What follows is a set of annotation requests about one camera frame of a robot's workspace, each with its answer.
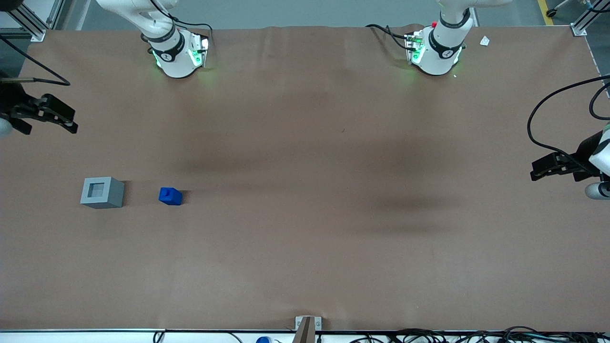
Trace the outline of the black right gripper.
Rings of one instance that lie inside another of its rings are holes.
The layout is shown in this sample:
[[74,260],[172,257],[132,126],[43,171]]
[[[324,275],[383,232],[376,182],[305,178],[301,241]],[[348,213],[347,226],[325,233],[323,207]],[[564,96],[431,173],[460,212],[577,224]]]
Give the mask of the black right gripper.
[[54,123],[71,134],[78,132],[74,121],[75,110],[54,95],[44,94],[41,98],[41,110],[36,104],[37,98],[28,95],[21,84],[2,84],[0,87],[0,134],[9,135],[13,131],[29,135],[32,125],[27,119]]

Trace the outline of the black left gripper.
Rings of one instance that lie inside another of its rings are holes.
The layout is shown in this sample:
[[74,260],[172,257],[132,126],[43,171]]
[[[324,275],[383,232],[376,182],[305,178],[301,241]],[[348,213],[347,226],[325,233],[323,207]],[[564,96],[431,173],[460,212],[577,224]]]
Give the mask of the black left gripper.
[[579,144],[577,151],[571,155],[576,161],[582,164],[582,167],[580,168],[570,168],[572,165],[571,160],[559,152],[552,152],[532,162],[532,171],[530,172],[532,182],[556,174],[573,174],[575,182],[582,182],[588,178],[595,177],[604,182],[604,173],[589,162],[589,158],[597,149],[602,135],[603,131],[599,131],[597,134],[593,134],[584,139],[584,141]]

